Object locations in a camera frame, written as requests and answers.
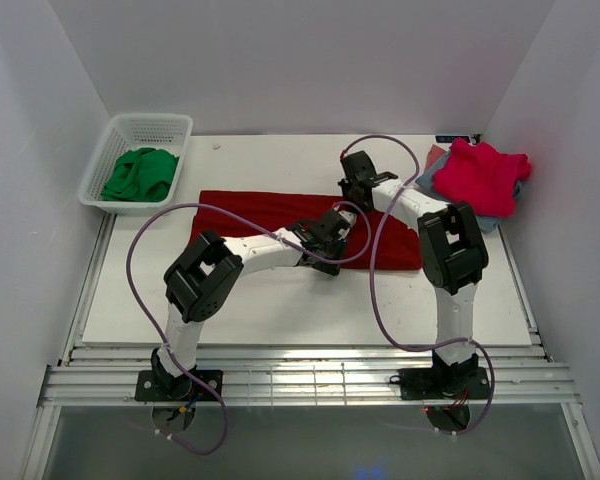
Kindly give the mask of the dark red t shirt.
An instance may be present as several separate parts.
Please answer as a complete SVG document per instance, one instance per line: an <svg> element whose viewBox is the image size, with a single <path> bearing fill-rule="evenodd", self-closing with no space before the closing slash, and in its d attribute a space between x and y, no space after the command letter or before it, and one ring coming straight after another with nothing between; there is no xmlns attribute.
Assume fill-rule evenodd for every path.
<svg viewBox="0 0 600 480"><path fill-rule="evenodd" d="M237 214L270 231L301 219L318 219L339 201L339 196L256 191L203 190L199 201ZM192 219L190 241L203 231L220 236L242 237L256 230L218 212L201 209ZM387 219L378 244L375 269L418 271L422 267L416 232L393 217Z"/></svg>

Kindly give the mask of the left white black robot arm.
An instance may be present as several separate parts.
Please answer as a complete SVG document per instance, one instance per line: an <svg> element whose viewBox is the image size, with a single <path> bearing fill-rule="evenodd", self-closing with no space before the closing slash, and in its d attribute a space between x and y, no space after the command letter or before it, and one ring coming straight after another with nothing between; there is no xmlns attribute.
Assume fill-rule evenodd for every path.
<svg viewBox="0 0 600 480"><path fill-rule="evenodd" d="M310 266L339 274L357 215L331 208L321 218L295 222L272 234L222 237L213 230L190 242L164 275L168 300L166 344L151 356L159 391L169 399L192 389L204 322L217 314L239 278L278 267Z"/></svg>

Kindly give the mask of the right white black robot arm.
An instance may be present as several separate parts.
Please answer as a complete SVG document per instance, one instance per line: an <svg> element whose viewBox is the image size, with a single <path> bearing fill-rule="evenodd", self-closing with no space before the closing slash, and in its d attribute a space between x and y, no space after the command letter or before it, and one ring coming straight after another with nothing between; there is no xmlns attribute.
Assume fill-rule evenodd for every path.
<svg viewBox="0 0 600 480"><path fill-rule="evenodd" d="M364 212L383 214L417 232L422 271L434 287L437 334L429 368L403 368L390 379L404 400L487 399L491 385L479 366L473 340L474 298L488 252L476 216L466 202L447 204L408 187L391 172L379 173L363 151L340 159L345 200Z"/></svg>

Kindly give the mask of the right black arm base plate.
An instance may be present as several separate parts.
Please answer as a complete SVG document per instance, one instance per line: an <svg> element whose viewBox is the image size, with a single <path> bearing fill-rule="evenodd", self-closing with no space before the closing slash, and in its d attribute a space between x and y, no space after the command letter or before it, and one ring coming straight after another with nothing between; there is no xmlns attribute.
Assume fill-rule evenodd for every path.
<svg viewBox="0 0 600 480"><path fill-rule="evenodd" d="M486 400L491 387L484 368L447 375L440 369L403 368L389 383L399 387L402 400Z"/></svg>

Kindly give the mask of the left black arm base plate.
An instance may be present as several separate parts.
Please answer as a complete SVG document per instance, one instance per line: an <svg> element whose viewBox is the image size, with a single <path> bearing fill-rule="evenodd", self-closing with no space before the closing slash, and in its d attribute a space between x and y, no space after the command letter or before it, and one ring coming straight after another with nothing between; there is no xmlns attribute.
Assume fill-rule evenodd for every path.
<svg viewBox="0 0 600 480"><path fill-rule="evenodd" d="M218 394L222 393L224 372L222 370L192 370L191 373L205 382ZM208 390L181 375L171 387L161 383L152 370L143 370L138 374L134 400L138 402L182 402L191 400L215 402L216 398Z"/></svg>

